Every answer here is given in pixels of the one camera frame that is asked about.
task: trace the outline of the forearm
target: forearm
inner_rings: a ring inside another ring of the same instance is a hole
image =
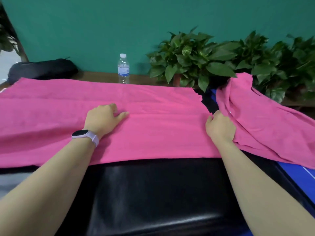
[[[244,218],[255,236],[315,232],[315,219],[233,142],[216,145]]]
[[[89,165],[94,143],[73,139],[0,201],[1,236],[54,235]]]

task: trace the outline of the bottle label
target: bottle label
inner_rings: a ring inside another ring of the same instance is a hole
[[[121,68],[121,67],[118,67],[118,74],[120,76],[124,76],[124,77],[127,77],[129,75],[129,68]]]

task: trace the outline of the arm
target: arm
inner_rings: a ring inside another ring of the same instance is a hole
[[[315,219],[232,142],[235,126],[220,111],[206,123],[244,218],[256,236],[312,235]]]
[[[115,104],[88,112],[84,129],[101,139],[128,115],[114,117]],[[64,220],[90,163],[90,138],[71,140],[0,201],[1,236],[54,235]]]

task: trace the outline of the white line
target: white line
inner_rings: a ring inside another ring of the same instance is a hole
[[[309,172],[305,167],[303,167],[304,168],[304,170],[306,170],[313,178],[314,178],[314,180],[315,180],[315,176],[313,176],[312,174],[311,174],[311,172]]]

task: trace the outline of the watch face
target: watch face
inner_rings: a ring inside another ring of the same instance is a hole
[[[75,131],[72,135],[75,137],[75,136],[82,136],[87,133],[88,133],[88,130],[79,130],[79,131]]]

